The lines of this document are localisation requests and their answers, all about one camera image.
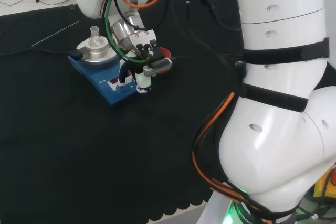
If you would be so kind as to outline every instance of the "black fabric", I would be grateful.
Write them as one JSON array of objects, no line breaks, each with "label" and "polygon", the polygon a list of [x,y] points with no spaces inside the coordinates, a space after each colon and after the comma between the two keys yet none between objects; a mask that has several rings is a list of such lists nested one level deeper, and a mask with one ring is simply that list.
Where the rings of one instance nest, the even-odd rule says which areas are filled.
[{"label": "black fabric", "polygon": [[301,47],[244,50],[244,60],[249,64],[282,64],[318,58],[329,58],[329,38]]},{"label": "black fabric", "polygon": [[242,84],[238,91],[241,97],[272,105],[286,110],[303,112],[307,106],[308,99],[290,94],[263,89],[249,84]]},{"label": "black fabric", "polygon": [[[173,1],[187,33],[184,3]],[[236,0],[217,1],[226,21],[238,26]],[[163,7],[142,11],[145,26],[156,24]],[[193,8],[202,40],[222,54],[240,52],[240,34],[217,27],[198,2]],[[77,6],[0,17],[0,53],[30,47],[78,20],[37,45],[61,51],[88,38],[90,26],[102,29],[101,21]],[[232,90],[232,71],[186,40],[171,12],[155,33],[176,57],[170,73],[154,78],[149,93],[116,106],[65,56],[0,58],[2,224],[138,224],[209,199],[212,191],[190,158],[191,142]]]}]

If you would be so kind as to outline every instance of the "orange cable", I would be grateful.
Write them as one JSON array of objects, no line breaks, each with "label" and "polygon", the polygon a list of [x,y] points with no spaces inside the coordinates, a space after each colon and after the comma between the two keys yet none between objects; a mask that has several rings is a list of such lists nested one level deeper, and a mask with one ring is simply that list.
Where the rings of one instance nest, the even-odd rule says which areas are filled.
[{"label": "orange cable", "polygon": [[200,168],[198,167],[197,162],[196,162],[196,158],[195,158],[195,154],[193,153],[192,155],[193,155],[193,163],[194,163],[194,165],[195,165],[195,167],[196,167],[196,170],[197,170],[197,172],[203,177],[204,180],[206,180],[206,181],[207,181],[209,184],[211,184],[214,188],[217,188],[217,189],[220,188],[221,190],[223,190],[223,191],[225,191],[225,192],[227,192],[227,193],[229,193],[229,194],[231,194],[231,195],[234,195],[234,196],[236,196],[237,198],[240,198],[240,199],[245,200],[245,198],[244,198],[242,195],[240,195],[239,193],[237,193],[237,192],[235,192],[235,191],[233,191],[233,190],[231,190],[231,189],[227,189],[227,188],[225,188],[225,187],[221,188],[220,186],[218,186],[217,184],[215,184],[213,181],[211,181],[210,179],[208,179],[208,178],[201,172]]},{"label": "orange cable", "polygon": [[159,0],[153,0],[152,2],[149,2],[145,5],[136,5],[136,4],[133,4],[131,2],[129,2],[128,0],[123,0],[126,4],[128,4],[129,6],[132,6],[134,8],[138,8],[138,9],[141,9],[141,8],[146,8],[146,7],[150,7],[154,4],[156,4]]},{"label": "orange cable", "polygon": [[[206,126],[204,127],[204,129],[201,131],[200,135],[198,136],[197,140],[196,140],[196,143],[201,139],[201,137],[203,136],[203,134],[207,131],[207,129],[218,119],[218,117],[223,113],[223,111],[228,107],[228,105],[231,103],[232,99],[234,98],[235,96],[235,93],[231,93],[230,96],[227,98],[227,100],[225,101],[225,103],[223,104],[223,106],[217,111],[217,113],[214,115],[213,118],[210,119],[210,121],[206,124]],[[195,153],[192,152],[192,158],[193,158],[193,163],[194,163],[194,166],[197,170],[197,172],[203,177],[204,180],[206,180],[209,184],[211,184],[213,186],[210,187],[211,190],[214,190],[220,194],[222,194],[221,192],[217,191],[216,189],[214,188],[217,188],[217,189],[220,189],[220,190],[223,190],[237,198],[240,198],[240,199],[243,199],[243,200],[246,200],[242,195],[240,195],[239,193],[235,192],[234,190],[232,190],[230,187],[227,187],[225,185],[219,185],[219,181],[216,180],[216,179],[213,179],[214,181],[208,179],[205,174],[202,173],[202,171],[200,170],[200,168],[198,167],[198,164],[196,162],[196,158],[195,158]]]},{"label": "orange cable", "polygon": [[214,115],[213,118],[206,124],[204,129],[201,131],[200,135],[198,136],[196,143],[201,139],[203,134],[207,131],[207,129],[217,120],[217,118],[222,114],[222,112],[226,109],[226,107],[231,103],[233,97],[235,96],[235,93],[232,92],[230,96],[227,98],[223,106],[217,111],[217,113]]}]

